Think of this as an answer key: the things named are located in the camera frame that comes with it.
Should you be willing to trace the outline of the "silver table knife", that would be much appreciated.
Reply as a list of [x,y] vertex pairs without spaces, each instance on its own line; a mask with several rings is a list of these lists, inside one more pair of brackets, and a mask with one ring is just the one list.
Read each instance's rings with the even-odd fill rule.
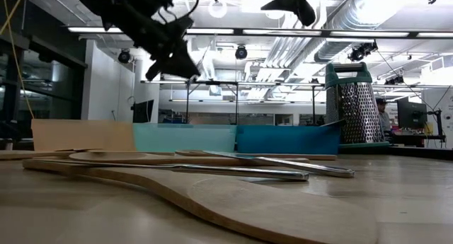
[[271,178],[291,181],[308,181],[310,174],[292,170],[266,170],[259,168],[238,168],[238,167],[220,167],[220,166],[204,166],[190,164],[174,164],[174,165],[140,165],[126,163],[82,163],[78,161],[63,161],[50,159],[37,159],[36,162],[43,163],[63,163],[69,165],[77,165],[92,168],[143,168],[154,170],[170,170],[182,173],[202,173],[212,175],[231,175],[248,178]]
[[228,158],[237,158],[246,161],[253,161],[255,163],[268,163],[273,166],[282,166],[286,168],[292,168],[297,170],[304,170],[310,173],[316,173],[319,175],[327,175],[339,178],[353,178],[355,176],[355,171],[348,168],[339,168],[339,167],[330,167],[324,165],[316,165],[311,163],[299,163],[294,161],[286,161],[276,158],[267,158],[262,156],[243,156],[238,153],[229,153],[229,152],[218,152],[218,151],[204,151],[204,153],[224,156]]

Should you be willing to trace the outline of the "mint green plastic bin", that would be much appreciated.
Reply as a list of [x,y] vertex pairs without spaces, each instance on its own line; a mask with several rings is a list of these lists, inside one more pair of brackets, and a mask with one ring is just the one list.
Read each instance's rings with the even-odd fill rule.
[[132,125],[138,151],[176,152],[202,150],[234,152],[236,126],[224,124]]

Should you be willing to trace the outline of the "orange plastic bin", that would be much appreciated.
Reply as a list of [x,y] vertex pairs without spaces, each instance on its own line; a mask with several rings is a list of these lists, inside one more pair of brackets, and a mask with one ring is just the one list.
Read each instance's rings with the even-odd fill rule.
[[36,151],[135,151],[132,124],[112,120],[45,120],[31,122]]

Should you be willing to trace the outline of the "black ceiling lamp cluster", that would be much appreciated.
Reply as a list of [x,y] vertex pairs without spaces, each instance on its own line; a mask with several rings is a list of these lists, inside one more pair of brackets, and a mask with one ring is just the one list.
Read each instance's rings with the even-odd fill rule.
[[352,52],[348,55],[348,59],[352,62],[359,62],[377,50],[378,46],[376,42],[364,42],[353,47]]

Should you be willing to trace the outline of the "cluttered desk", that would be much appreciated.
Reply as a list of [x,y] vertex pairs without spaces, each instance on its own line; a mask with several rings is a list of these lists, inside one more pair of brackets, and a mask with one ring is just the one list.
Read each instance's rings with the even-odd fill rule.
[[446,142],[445,135],[426,134],[422,129],[395,129],[386,134],[391,144],[403,144],[404,146],[425,147],[432,140]]

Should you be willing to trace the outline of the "wooden spoon with white label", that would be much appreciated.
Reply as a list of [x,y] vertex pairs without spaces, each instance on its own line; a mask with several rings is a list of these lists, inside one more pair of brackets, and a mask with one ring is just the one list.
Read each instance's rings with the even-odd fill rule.
[[295,161],[281,159],[229,158],[223,156],[163,156],[135,152],[80,152],[69,156],[74,161],[84,163],[126,163],[142,165],[193,164],[215,166],[282,166],[295,168],[297,165],[311,165],[308,159],[297,158]]

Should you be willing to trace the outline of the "wooden spatula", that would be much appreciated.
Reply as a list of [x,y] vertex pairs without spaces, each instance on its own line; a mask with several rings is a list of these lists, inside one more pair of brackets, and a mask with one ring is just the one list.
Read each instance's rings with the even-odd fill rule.
[[376,219],[357,205],[214,175],[86,167],[28,159],[28,170],[83,175],[143,187],[210,223],[276,244],[377,244]]

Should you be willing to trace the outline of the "silver ceiling duct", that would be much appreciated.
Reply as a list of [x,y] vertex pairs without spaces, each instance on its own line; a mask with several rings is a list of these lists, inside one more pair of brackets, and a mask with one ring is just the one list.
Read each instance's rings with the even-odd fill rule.
[[[329,30],[373,30],[382,22],[372,14],[377,0],[348,0],[344,7],[327,23]],[[314,54],[315,62],[329,62],[348,48],[350,42],[322,41],[322,46]]]

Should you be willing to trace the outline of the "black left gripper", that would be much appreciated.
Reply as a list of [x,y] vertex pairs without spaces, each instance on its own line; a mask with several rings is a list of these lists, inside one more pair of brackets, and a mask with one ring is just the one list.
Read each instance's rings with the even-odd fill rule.
[[[186,30],[193,26],[191,17],[181,17],[169,23],[160,23],[153,19],[141,26],[136,39],[136,46],[150,54],[151,59],[165,59],[181,46]],[[176,50],[170,59],[156,60],[148,69],[145,77],[152,81],[156,76],[173,74],[183,78],[199,76],[197,65],[192,61],[187,48]]]

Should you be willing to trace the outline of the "wooden slotted spoon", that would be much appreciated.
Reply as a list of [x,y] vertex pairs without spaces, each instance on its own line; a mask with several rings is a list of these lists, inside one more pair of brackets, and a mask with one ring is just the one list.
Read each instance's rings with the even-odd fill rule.
[[[180,156],[212,156],[212,153],[206,153],[201,150],[181,150],[176,151],[175,154]],[[282,154],[282,153],[242,153],[242,156],[262,156],[268,158],[306,158],[315,161],[335,161],[336,155],[323,155],[323,154]]]

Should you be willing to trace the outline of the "long ceiling light strip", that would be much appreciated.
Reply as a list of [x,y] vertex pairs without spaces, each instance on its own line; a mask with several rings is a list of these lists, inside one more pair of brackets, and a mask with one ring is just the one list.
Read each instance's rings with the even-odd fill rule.
[[453,40],[453,31],[189,28],[188,35]]

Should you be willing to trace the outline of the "person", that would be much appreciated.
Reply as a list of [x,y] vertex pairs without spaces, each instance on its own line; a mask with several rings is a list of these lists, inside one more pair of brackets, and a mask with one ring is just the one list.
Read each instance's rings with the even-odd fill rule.
[[379,111],[379,119],[382,131],[384,133],[384,138],[387,141],[391,140],[391,124],[389,115],[386,112],[386,101],[383,98],[376,99],[377,108]]

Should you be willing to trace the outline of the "blue plastic bin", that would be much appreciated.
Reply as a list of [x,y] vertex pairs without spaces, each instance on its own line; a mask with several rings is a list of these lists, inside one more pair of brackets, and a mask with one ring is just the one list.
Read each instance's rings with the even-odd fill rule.
[[244,125],[236,128],[239,153],[336,155],[340,129],[317,126]]

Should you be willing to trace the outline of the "wooden fork spoon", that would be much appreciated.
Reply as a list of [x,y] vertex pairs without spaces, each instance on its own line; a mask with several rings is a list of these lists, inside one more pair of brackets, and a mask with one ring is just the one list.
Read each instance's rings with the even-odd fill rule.
[[10,161],[10,160],[22,160],[29,158],[37,157],[47,157],[47,156],[69,156],[73,153],[82,153],[82,152],[91,152],[91,153],[107,153],[108,151],[102,150],[69,150],[69,151],[19,151],[19,150],[0,150],[0,161]]

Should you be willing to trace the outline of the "black monitor on cluttered desk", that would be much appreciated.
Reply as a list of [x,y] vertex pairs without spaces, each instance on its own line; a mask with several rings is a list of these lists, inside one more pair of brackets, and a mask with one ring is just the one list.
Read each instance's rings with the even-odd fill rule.
[[427,105],[406,100],[397,101],[398,126],[400,128],[422,129],[428,120]]

